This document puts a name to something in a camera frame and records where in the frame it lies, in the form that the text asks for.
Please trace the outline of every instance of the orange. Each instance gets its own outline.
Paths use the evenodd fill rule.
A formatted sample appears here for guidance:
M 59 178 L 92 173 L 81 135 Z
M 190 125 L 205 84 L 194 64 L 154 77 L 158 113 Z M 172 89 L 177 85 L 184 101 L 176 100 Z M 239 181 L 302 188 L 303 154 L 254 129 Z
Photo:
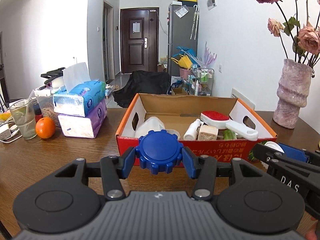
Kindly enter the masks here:
M 48 139 L 56 131 L 56 124 L 50 117 L 41 118 L 36 124 L 36 133 L 42 139 Z

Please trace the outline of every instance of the transparent plastic cup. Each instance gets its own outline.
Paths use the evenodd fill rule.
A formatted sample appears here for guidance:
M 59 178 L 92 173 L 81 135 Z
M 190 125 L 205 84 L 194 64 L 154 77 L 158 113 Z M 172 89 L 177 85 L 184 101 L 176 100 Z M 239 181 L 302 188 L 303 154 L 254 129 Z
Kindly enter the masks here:
M 35 111 L 31 98 L 21 99 L 10 106 L 10 113 L 14 122 L 26 140 L 32 139 L 36 134 Z

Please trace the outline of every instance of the black bag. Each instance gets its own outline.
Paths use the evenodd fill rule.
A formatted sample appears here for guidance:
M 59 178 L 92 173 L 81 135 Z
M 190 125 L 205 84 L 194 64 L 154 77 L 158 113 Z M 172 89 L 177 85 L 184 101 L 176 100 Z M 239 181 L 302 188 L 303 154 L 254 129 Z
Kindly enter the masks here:
M 133 71 L 124 88 L 113 92 L 115 102 L 121 107 L 129 107 L 136 93 L 166 94 L 170 88 L 167 72 Z

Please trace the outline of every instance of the gray refrigerator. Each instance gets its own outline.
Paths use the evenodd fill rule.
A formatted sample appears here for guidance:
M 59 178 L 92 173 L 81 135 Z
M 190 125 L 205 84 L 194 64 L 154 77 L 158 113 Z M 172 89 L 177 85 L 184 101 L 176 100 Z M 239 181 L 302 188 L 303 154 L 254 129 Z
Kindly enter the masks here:
M 192 24 L 193 24 L 193 15 L 196 10 L 194 7 L 188 7 L 189 12 L 179 18 L 179 16 L 174 12 L 176 9 L 179 9 L 180 5 L 170 5 L 169 6 L 169 42 L 168 42 L 168 73 L 171 76 L 180 76 L 179 66 L 170 58 L 177 54 L 180 50 L 177 47 L 186 47 L 193 49 L 197 53 L 198 45 L 198 34 L 195 38 L 193 33 L 192 39 L 190 40 Z

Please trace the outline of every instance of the blue plastic gear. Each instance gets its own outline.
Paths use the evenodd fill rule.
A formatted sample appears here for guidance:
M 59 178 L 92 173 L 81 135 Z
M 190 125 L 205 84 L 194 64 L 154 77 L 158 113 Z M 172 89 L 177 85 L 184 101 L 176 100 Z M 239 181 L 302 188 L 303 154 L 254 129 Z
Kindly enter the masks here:
M 183 144 L 175 134 L 167 133 L 166 130 L 152 130 L 139 138 L 136 154 L 140 159 L 140 167 L 157 175 L 159 172 L 170 173 L 175 165 L 180 164 L 182 148 Z

